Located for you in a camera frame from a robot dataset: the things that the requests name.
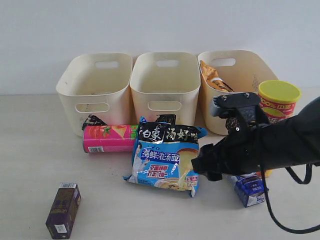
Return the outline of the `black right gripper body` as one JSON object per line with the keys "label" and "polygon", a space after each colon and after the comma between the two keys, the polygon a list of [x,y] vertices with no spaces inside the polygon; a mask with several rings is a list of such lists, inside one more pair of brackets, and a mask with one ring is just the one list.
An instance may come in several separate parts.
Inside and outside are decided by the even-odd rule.
{"label": "black right gripper body", "polygon": [[270,170],[268,151],[263,147],[262,131],[270,125],[267,117],[227,120],[228,135],[213,146],[212,172],[245,175]]}

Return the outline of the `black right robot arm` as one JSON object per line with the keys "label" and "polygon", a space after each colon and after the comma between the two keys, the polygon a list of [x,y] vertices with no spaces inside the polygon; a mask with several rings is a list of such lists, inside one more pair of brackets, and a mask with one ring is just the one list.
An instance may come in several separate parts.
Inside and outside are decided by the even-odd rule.
{"label": "black right robot arm", "polygon": [[235,118],[237,125],[216,144],[206,144],[191,160],[194,172],[216,181],[221,174],[241,176],[254,172],[320,164],[320,99],[299,114],[270,123],[253,92],[215,96],[210,113]]}

